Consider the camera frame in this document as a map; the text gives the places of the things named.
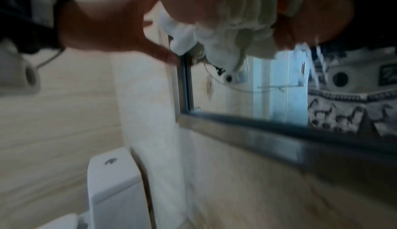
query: black cable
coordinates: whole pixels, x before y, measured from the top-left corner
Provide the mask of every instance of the black cable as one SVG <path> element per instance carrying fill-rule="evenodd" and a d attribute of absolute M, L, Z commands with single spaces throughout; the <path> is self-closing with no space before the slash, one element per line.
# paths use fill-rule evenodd
<path fill-rule="evenodd" d="M 63 52 L 65 51 L 65 48 L 62 48 L 57 54 L 55 54 L 53 57 L 51 57 L 50 59 L 40 63 L 39 65 L 36 66 L 36 69 L 40 69 L 41 67 L 46 66 L 47 64 L 49 64 L 50 62 L 52 62 L 55 58 L 59 57 Z"/>

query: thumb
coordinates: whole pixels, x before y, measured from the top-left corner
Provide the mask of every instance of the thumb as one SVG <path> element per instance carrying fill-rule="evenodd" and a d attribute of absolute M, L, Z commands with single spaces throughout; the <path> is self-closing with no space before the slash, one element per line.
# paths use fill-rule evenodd
<path fill-rule="evenodd" d="M 145 53 L 157 60 L 163 61 L 166 64 L 179 64 L 179 58 L 176 54 L 146 38 L 140 40 L 139 47 L 136 50 Z"/>

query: person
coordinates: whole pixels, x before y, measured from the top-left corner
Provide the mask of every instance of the person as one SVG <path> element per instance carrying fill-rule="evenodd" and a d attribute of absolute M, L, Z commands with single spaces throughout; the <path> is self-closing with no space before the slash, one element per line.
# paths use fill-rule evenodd
<path fill-rule="evenodd" d="M 168 64 L 178 58 L 148 40 L 143 17 L 159 0 L 98 0 L 67 3 L 60 11 L 59 39 L 65 47 L 82 50 L 138 51 Z M 160 0 L 174 19 L 195 23 L 216 14 L 219 0 Z M 280 50 L 298 43 L 315 45 L 341 33 L 354 15 L 351 0 L 305 0 L 294 17 L 278 16 L 275 41 Z"/>

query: toilet paper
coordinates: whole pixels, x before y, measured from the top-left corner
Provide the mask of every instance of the toilet paper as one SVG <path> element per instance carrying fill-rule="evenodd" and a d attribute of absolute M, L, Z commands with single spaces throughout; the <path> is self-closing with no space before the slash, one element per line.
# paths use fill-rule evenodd
<path fill-rule="evenodd" d="M 342 76 L 345 78 L 347 76 L 347 82 L 343 86 L 337 85 L 336 77 Z M 326 73 L 327 88 L 332 92 L 341 93 L 354 93 L 357 87 L 357 73 L 351 67 L 335 66 L 329 67 Z"/>
<path fill-rule="evenodd" d="M 0 96 L 40 91 L 37 69 L 17 53 L 0 49 Z"/>

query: cable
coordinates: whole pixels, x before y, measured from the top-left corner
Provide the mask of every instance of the cable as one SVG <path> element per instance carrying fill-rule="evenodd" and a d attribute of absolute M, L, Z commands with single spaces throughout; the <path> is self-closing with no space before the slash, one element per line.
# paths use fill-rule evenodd
<path fill-rule="evenodd" d="M 282 89 L 281 89 L 281 88 L 273 88 L 273 89 L 270 89 L 270 90 L 267 90 L 267 91 L 246 91 L 246 90 L 241 90 L 241 89 L 239 89 L 239 88 L 232 87 L 232 86 L 230 86 L 230 85 L 227 85 L 227 84 L 225 84 L 225 83 L 219 81 L 217 78 L 215 78 L 215 77 L 208 71 L 206 64 L 205 64 L 205 63 L 203 63 L 203 64 L 204 64 L 204 67 L 205 67 L 205 69 L 206 69 L 208 75 L 209 75 L 212 79 L 214 79 L 217 83 L 222 84 L 222 85 L 224 85 L 224 86 L 226 86 L 226 87 L 228 87 L 228 88 L 230 88 L 230 89 L 232 89 L 232 90 L 234 90 L 234 91 L 243 92 L 243 93 L 253 93 L 253 94 L 256 94 L 256 93 L 267 93 L 267 92 L 271 92 L 272 90 L 278 89 L 278 90 L 280 90 L 280 91 L 282 92 Z"/>
<path fill-rule="evenodd" d="M 62 48 L 57 54 L 55 54 L 55 55 L 52 56 L 51 58 L 47 59 L 46 61 L 40 63 L 39 65 L 37 65 L 37 66 L 36 66 L 36 69 L 40 69 L 40 68 L 46 66 L 47 64 L 49 64 L 50 62 L 52 62 L 55 58 L 59 57 L 64 51 L 65 51 L 65 48 Z"/>

